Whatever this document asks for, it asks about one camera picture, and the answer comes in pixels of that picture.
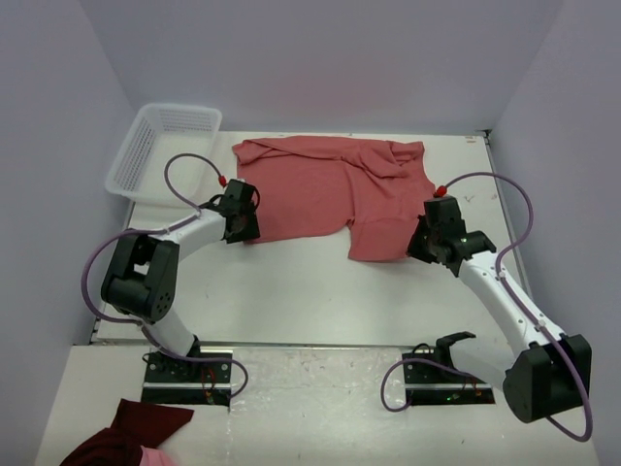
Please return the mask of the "salmon red t-shirt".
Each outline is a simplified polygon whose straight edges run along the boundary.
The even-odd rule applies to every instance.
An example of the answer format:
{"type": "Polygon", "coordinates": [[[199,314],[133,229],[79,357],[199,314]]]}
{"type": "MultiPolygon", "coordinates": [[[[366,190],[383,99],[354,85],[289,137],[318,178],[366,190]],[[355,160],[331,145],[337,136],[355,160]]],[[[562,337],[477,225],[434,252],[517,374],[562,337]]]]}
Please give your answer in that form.
{"type": "Polygon", "coordinates": [[[327,136],[246,139],[239,178],[260,194],[260,242],[350,235],[355,261],[400,260],[434,184],[421,142],[327,136]]]}

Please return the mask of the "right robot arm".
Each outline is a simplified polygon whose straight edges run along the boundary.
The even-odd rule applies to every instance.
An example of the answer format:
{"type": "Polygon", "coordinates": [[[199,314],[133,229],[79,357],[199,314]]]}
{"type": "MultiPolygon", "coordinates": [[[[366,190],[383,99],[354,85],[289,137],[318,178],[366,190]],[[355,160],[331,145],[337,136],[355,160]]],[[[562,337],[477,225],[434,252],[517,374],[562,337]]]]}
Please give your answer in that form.
{"type": "Polygon", "coordinates": [[[453,382],[467,373],[497,387],[513,414],[530,423],[587,408],[592,350],[549,319],[504,267],[492,241],[468,231],[457,200],[434,198],[408,247],[410,257],[440,264],[481,302],[505,336],[510,354],[463,331],[437,340],[435,374],[453,382]]]}

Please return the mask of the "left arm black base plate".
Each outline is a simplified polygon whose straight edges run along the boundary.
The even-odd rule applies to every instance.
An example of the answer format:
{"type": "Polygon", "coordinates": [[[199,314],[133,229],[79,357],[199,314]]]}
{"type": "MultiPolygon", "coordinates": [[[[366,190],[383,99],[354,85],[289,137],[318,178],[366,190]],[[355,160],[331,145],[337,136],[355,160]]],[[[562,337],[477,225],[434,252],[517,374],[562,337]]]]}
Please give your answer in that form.
{"type": "Polygon", "coordinates": [[[195,350],[193,357],[224,362],[190,363],[157,351],[143,355],[146,364],[141,401],[159,405],[222,406],[229,408],[233,352],[195,350]]]}

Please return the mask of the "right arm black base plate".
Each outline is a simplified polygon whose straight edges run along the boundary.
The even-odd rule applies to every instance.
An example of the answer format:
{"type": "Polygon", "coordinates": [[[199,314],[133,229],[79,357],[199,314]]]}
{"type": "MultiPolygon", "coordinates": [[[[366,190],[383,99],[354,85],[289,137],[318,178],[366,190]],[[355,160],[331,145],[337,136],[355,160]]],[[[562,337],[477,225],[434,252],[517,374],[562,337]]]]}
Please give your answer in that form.
{"type": "Polygon", "coordinates": [[[479,380],[447,373],[435,366],[406,363],[407,402],[413,406],[493,405],[492,387],[479,380]]]}

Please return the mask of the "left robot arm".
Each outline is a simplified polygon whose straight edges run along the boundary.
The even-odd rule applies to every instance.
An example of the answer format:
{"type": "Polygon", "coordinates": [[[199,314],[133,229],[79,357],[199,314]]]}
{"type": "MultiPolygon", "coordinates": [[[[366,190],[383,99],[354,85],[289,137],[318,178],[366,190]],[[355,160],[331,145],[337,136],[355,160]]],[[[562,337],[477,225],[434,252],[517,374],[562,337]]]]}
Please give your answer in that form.
{"type": "Polygon", "coordinates": [[[137,320],[151,344],[169,357],[169,372],[182,382],[200,374],[202,358],[198,338],[174,310],[180,263],[214,243],[258,239],[259,204],[254,185],[231,180],[195,214],[161,231],[128,230],[116,240],[101,297],[137,320]]]}

